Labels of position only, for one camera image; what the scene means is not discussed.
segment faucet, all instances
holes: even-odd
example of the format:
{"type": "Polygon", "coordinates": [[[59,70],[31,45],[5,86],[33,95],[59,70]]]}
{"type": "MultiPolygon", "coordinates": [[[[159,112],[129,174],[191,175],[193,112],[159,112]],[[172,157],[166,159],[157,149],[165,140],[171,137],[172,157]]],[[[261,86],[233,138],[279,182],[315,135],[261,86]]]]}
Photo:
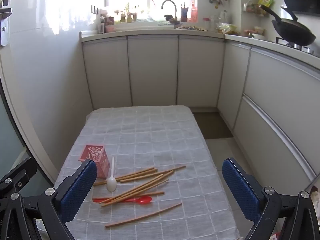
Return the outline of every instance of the faucet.
{"type": "Polygon", "coordinates": [[[172,3],[173,3],[174,8],[175,8],[175,10],[176,10],[175,20],[177,21],[177,7],[176,7],[176,4],[175,4],[173,1],[171,1],[171,0],[165,0],[165,1],[162,3],[162,5],[161,5],[161,9],[163,9],[163,5],[164,5],[165,2],[172,2],[172,3]]]}

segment kitchen cabinet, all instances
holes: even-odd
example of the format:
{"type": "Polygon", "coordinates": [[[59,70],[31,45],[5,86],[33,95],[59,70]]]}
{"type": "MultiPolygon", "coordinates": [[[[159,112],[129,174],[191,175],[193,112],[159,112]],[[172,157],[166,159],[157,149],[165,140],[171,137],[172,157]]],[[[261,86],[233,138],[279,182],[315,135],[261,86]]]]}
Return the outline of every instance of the kitchen cabinet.
{"type": "Polygon", "coordinates": [[[242,98],[249,54],[249,46],[234,42],[226,44],[218,109],[231,129],[242,98]]]}
{"type": "Polygon", "coordinates": [[[93,108],[132,106],[126,37],[85,42],[83,53],[93,108]]]}
{"type": "Polygon", "coordinates": [[[297,195],[310,180],[291,151],[292,142],[249,98],[243,97],[234,133],[263,187],[297,195]]]}
{"type": "Polygon", "coordinates": [[[178,36],[130,36],[128,48],[133,105],[175,105],[178,36]]]}
{"type": "Polygon", "coordinates": [[[287,134],[315,173],[320,172],[320,71],[252,49],[245,93],[287,134]]]}
{"type": "Polygon", "coordinates": [[[222,39],[180,36],[178,105],[217,107],[224,48],[222,39]]]}

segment checkered tablecloth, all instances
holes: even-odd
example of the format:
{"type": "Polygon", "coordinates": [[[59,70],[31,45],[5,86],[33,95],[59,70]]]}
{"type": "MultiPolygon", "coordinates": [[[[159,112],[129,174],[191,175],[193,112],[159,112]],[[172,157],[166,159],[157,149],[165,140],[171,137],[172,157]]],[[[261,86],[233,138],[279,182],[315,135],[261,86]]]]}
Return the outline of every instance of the checkered tablecloth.
{"type": "Polygon", "coordinates": [[[149,179],[118,184],[111,194],[93,187],[75,219],[67,226],[78,240],[236,239],[238,230],[217,170],[189,108],[185,106],[108,108],[93,111],[75,141],[55,184],[80,166],[86,144],[104,144],[109,160],[115,156],[116,176],[145,167],[159,171],[186,165],[155,190],[151,204],[119,203],[104,208],[93,196],[112,196],[149,179]],[[182,202],[166,213],[135,223],[105,228],[182,202]]]}

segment metal bolt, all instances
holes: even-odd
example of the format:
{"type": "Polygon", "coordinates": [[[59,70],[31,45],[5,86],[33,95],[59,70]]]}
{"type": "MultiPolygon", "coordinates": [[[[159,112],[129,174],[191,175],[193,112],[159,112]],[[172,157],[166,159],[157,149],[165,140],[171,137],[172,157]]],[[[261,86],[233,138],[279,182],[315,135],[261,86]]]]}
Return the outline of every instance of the metal bolt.
{"type": "Polygon", "coordinates": [[[17,199],[18,197],[19,197],[19,193],[13,193],[13,194],[11,195],[11,199],[12,199],[12,200],[17,199]]]}
{"type": "Polygon", "coordinates": [[[54,193],[54,188],[47,188],[44,192],[47,196],[51,196],[54,193]]]}
{"type": "Polygon", "coordinates": [[[272,187],[266,187],[264,189],[264,192],[267,193],[268,195],[273,195],[275,193],[275,190],[272,187]]]}
{"type": "Polygon", "coordinates": [[[309,193],[306,192],[306,191],[302,191],[302,192],[301,192],[301,196],[302,196],[303,198],[309,198],[309,197],[310,197],[309,193]]]}

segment plastic spoon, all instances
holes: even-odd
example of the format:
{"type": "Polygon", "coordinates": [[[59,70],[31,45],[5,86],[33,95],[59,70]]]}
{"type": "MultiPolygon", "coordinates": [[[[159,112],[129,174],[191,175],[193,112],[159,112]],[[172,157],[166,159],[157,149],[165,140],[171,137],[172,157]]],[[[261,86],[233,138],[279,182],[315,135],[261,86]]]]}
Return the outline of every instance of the plastic spoon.
{"type": "MultiPolygon", "coordinates": [[[[106,200],[106,199],[94,199],[93,202],[100,203],[103,200],[106,200]]],[[[150,197],[150,196],[142,196],[140,198],[129,198],[129,199],[126,199],[121,202],[122,203],[123,202],[135,202],[137,204],[148,204],[151,202],[151,200],[152,200],[152,197],[150,197]]]]}
{"type": "Polygon", "coordinates": [[[111,176],[107,179],[107,190],[109,192],[114,192],[117,187],[117,181],[114,178],[113,171],[115,166],[115,157],[112,157],[112,164],[111,164],[111,176]]]}

